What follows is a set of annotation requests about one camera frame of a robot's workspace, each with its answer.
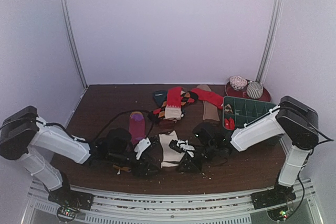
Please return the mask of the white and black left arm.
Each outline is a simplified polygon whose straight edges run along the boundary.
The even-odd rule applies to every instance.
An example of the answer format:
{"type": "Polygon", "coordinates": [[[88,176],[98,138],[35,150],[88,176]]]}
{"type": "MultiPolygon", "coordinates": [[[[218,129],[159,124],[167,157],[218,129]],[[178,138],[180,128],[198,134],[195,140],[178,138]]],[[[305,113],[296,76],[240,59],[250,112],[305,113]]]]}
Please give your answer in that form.
{"type": "Polygon", "coordinates": [[[47,149],[81,165],[114,165],[140,177],[157,174],[160,161],[148,153],[155,142],[146,137],[134,145],[131,140],[130,132],[117,128],[105,137],[87,141],[59,123],[45,121],[34,106],[27,106],[3,121],[1,157],[20,163],[64,205],[71,205],[76,197],[66,174],[51,166],[37,149],[47,149]]]}

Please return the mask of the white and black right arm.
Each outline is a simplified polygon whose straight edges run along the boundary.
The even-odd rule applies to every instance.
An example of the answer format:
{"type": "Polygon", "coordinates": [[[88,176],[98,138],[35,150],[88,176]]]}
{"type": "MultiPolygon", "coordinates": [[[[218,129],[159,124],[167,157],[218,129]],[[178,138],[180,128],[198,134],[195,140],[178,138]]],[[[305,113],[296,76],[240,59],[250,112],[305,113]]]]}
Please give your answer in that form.
{"type": "Polygon", "coordinates": [[[278,173],[277,186],[269,192],[272,203],[279,204],[289,196],[302,171],[308,156],[319,143],[319,116],[315,109],[286,95],[264,114],[243,127],[234,130],[222,129],[211,137],[213,130],[196,127],[195,135],[213,150],[215,144],[228,151],[243,152],[248,148],[274,137],[288,138],[291,146],[285,162],[278,173]]]}

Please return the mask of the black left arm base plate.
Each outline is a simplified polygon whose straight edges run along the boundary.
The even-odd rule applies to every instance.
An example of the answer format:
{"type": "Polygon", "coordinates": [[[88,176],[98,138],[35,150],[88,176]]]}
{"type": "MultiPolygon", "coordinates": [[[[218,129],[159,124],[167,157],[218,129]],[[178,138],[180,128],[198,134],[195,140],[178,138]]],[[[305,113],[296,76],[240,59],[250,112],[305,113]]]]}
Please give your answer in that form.
{"type": "Polygon", "coordinates": [[[90,210],[94,195],[75,191],[67,187],[60,187],[56,190],[47,190],[48,200],[57,203],[59,206],[73,210],[90,210]]]}

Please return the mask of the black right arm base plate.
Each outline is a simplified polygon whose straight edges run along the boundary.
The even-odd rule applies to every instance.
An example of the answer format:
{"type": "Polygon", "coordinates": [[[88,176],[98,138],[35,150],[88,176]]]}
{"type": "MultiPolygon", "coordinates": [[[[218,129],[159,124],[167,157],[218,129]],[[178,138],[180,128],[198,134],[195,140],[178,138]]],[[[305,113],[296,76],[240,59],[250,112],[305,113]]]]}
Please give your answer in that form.
{"type": "Polygon", "coordinates": [[[268,208],[284,204],[287,200],[295,199],[296,194],[293,187],[285,187],[281,185],[275,185],[273,189],[267,189],[251,194],[254,209],[268,208]]]}

